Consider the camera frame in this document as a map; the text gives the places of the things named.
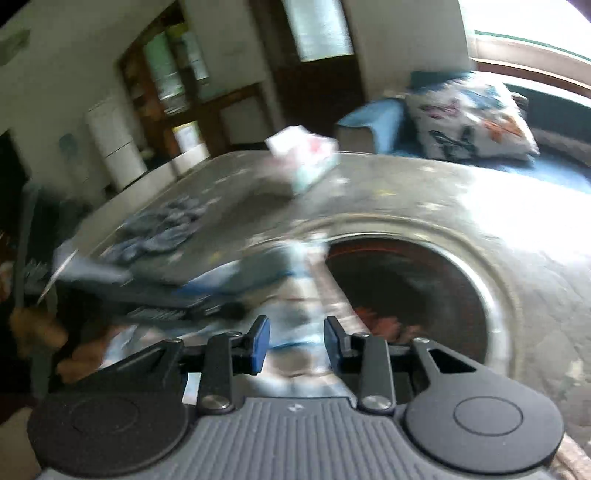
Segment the person's left hand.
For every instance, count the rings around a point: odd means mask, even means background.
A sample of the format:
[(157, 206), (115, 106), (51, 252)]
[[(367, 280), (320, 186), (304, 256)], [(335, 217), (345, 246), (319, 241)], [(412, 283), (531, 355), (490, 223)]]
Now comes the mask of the person's left hand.
[[(10, 316), (9, 325), (21, 358), (26, 358), (38, 346), (57, 351), (68, 339), (66, 331), (50, 314), (36, 310), (16, 308)], [(71, 384), (96, 372), (102, 365), (111, 340), (123, 330), (123, 327), (110, 326), (100, 337), (77, 346), (56, 367), (61, 379)]]

